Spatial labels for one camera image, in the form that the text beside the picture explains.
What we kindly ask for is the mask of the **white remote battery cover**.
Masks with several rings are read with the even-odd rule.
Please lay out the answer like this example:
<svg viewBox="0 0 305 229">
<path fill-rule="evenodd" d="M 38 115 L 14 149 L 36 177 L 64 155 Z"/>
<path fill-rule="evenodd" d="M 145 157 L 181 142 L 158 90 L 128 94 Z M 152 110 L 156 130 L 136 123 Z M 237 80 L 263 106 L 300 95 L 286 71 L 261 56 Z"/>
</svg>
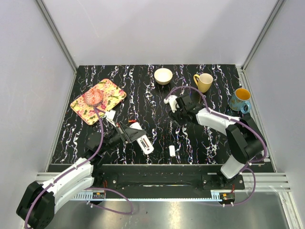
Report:
<svg viewBox="0 0 305 229">
<path fill-rule="evenodd" d="M 170 154 L 170 157 L 175 157 L 175 146 L 174 145 L 170 145 L 169 146 L 169 154 Z"/>
</svg>

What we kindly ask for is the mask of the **white remote control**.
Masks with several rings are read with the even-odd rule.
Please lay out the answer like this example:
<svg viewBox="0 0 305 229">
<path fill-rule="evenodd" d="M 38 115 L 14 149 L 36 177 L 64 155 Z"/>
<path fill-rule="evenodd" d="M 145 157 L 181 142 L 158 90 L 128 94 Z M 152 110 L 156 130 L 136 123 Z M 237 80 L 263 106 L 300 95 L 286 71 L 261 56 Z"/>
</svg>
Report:
<svg viewBox="0 0 305 229">
<path fill-rule="evenodd" d="M 130 125 L 131 128 L 137 129 L 137 130 L 143 130 L 141 125 L 138 122 L 132 123 Z M 137 143 L 139 144 L 141 150 L 143 151 L 143 153 L 145 155 L 149 155 L 150 153 L 152 153 L 154 151 L 154 147 L 151 144 L 149 138 L 147 137 L 146 134 L 144 134 L 143 136 L 141 136 L 140 138 L 138 138 Z"/>
</svg>

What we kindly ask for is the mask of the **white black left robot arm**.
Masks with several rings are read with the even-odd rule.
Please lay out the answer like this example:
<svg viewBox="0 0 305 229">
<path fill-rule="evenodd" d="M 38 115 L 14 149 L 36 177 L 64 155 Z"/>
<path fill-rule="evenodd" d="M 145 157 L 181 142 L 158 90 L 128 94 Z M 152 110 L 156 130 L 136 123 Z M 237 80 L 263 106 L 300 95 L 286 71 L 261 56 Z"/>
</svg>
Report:
<svg viewBox="0 0 305 229">
<path fill-rule="evenodd" d="M 55 213 L 75 195 L 90 187 L 101 187 L 103 177 L 95 172 L 102 164 L 101 154 L 120 142 L 132 143 L 145 135 L 138 122 L 119 122 L 108 136 L 103 132 L 89 135 L 84 154 L 73 165 L 47 181 L 34 181 L 27 186 L 16 210 L 24 220 L 24 228 L 46 228 Z"/>
</svg>

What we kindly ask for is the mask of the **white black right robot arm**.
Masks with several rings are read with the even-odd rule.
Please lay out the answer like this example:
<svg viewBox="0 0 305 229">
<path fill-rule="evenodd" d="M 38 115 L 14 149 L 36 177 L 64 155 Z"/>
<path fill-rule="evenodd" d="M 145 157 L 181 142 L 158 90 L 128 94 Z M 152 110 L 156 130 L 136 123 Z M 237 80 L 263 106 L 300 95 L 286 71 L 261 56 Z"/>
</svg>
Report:
<svg viewBox="0 0 305 229">
<path fill-rule="evenodd" d="M 252 163 L 258 154 L 266 154 L 266 142 L 252 117 L 221 114 L 194 103 L 188 95 L 170 95 L 164 103 L 169 105 L 169 116 L 178 126 L 193 123 L 212 128 L 227 137 L 231 155 L 216 178 L 220 188 L 229 188 L 246 165 Z"/>
</svg>

